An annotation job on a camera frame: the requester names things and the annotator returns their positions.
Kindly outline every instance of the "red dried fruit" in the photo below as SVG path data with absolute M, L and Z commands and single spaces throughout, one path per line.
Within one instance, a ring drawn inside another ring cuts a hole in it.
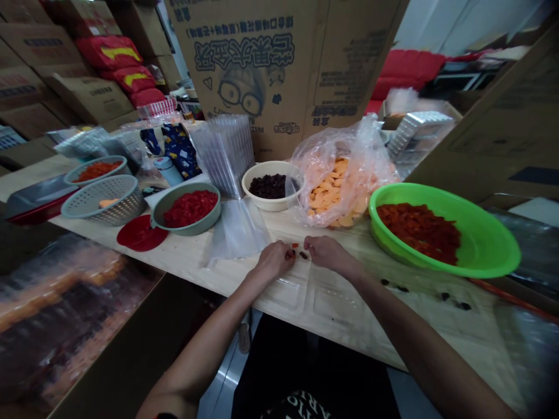
M 460 232 L 456 221 L 433 214 L 427 205 L 386 204 L 377 207 L 383 224 L 408 246 L 438 261 L 456 265 Z
M 178 228 L 194 224 L 208 215 L 216 204 L 217 194 L 207 190 L 184 194 L 163 214 L 165 226 Z

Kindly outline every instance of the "floor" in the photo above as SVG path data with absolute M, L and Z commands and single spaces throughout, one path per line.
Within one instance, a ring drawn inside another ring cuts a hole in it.
M 252 338 L 261 318 L 262 312 L 252 309 Z M 240 353 L 238 343 L 238 335 L 235 335 L 217 375 L 200 400 L 197 419 L 231 417 L 233 394 L 248 358 L 248 354 Z M 441 419 L 411 375 L 391 367 L 387 367 L 387 370 L 402 419 Z

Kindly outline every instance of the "plastic basket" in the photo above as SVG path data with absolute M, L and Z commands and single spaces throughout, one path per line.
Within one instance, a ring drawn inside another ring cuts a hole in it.
M 92 164 L 95 163 L 118 163 L 121 162 L 121 165 L 118 166 L 116 169 L 105 173 L 102 176 L 96 177 L 95 179 L 91 179 L 91 180 L 86 180 L 84 182 L 74 182 L 74 180 L 77 180 L 80 175 Z M 131 175 L 132 173 L 130 172 L 130 169 L 127 166 L 128 160 L 126 159 L 126 157 L 123 156 L 106 156 L 106 157 L 99 157 L 98 159 L 95 160 L 91 160 L 88 161 L 87 163 L 84 163 L 81 166 L 78 166 L 77 168 L 75 168 L 74 170 L 72 170 L 71 172 L 68 172 L 68 174 L 64 177 L 64 182 L 69 184 L 69 185 L 73 185 L 73 186 L 79 186 L 79 187 L 83 187 L 85 185 L 88 184 L 92 184 L 93 182 L 97 182 L 98 180 L 101 179 L 106 179 L 109 176 L 115 176 L 115 175 Z
M 99 209 L 99 202 L 119 198 L 117 202 Z M 126 224 L 146 209 L 146 201 L 138 188 L 138 180 L 131 175 L 116 175 L 87 185 L 72 195 L 62 206 L 67 218 L 95 220 L 105 226 Z

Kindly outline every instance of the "teal bowl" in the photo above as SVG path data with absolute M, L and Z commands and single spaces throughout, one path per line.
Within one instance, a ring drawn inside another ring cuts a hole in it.
M 192 193 L 197 190 L 207 190 L 217 194 L 217 204 L 214 209 L 210 211 L 201 220 L 184 227 L 169 228 L 165 227 L 165 217 L 164 214 L 171 209 L 175 201 L 182 197 L 184 194 Z M 207 230 L 209 230 L 220 218 L 221 215 L 221 194 L 219 189 L 209 183 L 191 183 L 184 186 L 180 186 L 177 189 L 173 189 L 167 195 L 165 195 L 161 201 L 159 201 L 153 212 L 151 213 L 151 227 L 159 227 L 163 230 L 168 230 L 173 234 L 178 236 L 196 236 Z

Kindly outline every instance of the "red plastic lid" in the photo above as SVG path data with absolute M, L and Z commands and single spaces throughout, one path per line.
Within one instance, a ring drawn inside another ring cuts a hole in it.
M 168 230 L 159 227 L 151 228 L 150 215 L 139 216 L 124 225 L 118 232 L 116 241 L 135 251 L 155 249 L 169 234 Z

